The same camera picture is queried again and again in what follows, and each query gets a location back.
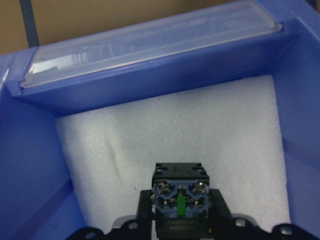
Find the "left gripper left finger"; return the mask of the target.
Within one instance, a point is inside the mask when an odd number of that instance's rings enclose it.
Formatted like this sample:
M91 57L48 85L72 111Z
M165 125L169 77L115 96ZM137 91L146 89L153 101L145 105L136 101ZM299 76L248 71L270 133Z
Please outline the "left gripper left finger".
M107 239L151 240L153 219L151 190L142 190L139 194L136 214L117 218L107 234Z

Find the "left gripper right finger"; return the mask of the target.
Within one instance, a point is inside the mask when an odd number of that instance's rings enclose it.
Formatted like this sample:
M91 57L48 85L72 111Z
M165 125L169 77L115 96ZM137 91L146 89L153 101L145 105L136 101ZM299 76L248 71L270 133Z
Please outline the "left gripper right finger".
M208 226L215 240L257 240L257 223L245 214L231 213L221 192L210 189L211 207L208 212Z

